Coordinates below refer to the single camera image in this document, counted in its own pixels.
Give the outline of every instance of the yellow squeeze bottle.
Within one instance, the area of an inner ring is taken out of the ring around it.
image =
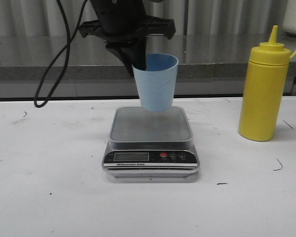
[[[238,131],[255,141],[274,136],[290,62],[291,51],[276,42],[277,28],[268,42],[252,48],[247,69]]]

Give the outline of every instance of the bottle cap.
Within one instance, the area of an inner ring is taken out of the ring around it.
[[[278,26],[273,26],[268,42],[260,43],[251,50],[250,61],[267,65],[286,65],[290,62],[291,51],[283,43],[276,42]]]

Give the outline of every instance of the scale display screen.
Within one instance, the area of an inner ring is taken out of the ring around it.
[[[149,153],[115,153],[114,161],[149,161]]]

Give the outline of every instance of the stainless steel counter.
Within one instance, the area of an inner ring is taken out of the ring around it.
[[[149,38],[147,53],[164,52],[180,61],[177,95],[241,94],[250,50],[266,35],[174,36]],[[64,37],[0,37],[0,98],[33,97],[44,69],[65,44]],[[287,48],[296,48],[296,38],[280,36]],[[46,78],[47,89],[61,71],[64,55]],[[285,92],[290,93],[296,77],[292,60]],[[122,63],[96,37],[77,36],[64,80],[56,97],[134,96],[135,82]]]

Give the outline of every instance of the black wire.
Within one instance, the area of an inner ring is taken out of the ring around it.
[[[61,15],[62,15],[62,17],[64,19],[65,28],[66,28],[67,44],[59,51],[59,53],[56,55],[56,57],[50,62],[49,66],[46,68],[46,70],[45,70],[45,72],[44,72],[44,74],[43,74],[43,76],[42,76],[42,78],[40,80],[40,83],[38,85],[38,88],[37,88],[37,91],[36,91],[35,97],[34,97],[34,105],[37,108],[41,108],[41,107],[43,107],[43,106],[45,106],[47,104],[47,102],[50,100],[51,96],[53,95],[55,89],[57,88],[58,84],[60,83],[60,81],[62,80],[62,78],[63,78],[63,76],[64,76],[64,74],[66,72],[66,69],[67,69],[67,66],[68,66],[68,62],[69,62],[70,44],[74,40],[74,38],[75,38],[75,36],[76,36],[76,34],[78,32],[78,29],[79,29],[79,26],[80,26],[80,23],[81,23],[81,19],[82,19],[82,15],[83,15],[83,11],[84,11],[85,5],[88,2],[88,0],[84,0],[84,2],[82,4],[81,10],[80,10],[79,19],[78,19],[78,22],[77,22],[77,25],[76,25],[76,28],[74,30],[74,33],[73,33],[73,36],[72,37],[70,37],[70,29],[69,29],[69,25],[68,25],[68,21],[67,21],[67,17],[66,17],[64,8],[63,8],[60,0],[56,0],[56,2],[58,4],[58,6],[59,6]],[[46,77],[47,73],[49,72],[49,70],[51,69],[51,67],[57,61],[57,59],[59,58],[59,56],[65,51],[65,49],[66,49],[66,58],[65,58],[64,65],[63,65],[63,69],[62,69],[61,73],[59,74],[59,76],[58,76],[56,82],[54,83],[53,87],[51,88],[48,96],[46,97],[46,99],[44,100],[44,102],[39,105],[37,103],[38,95],[39,95],[39,92],[40,92],[41,87],[43,86],[45,77]]]

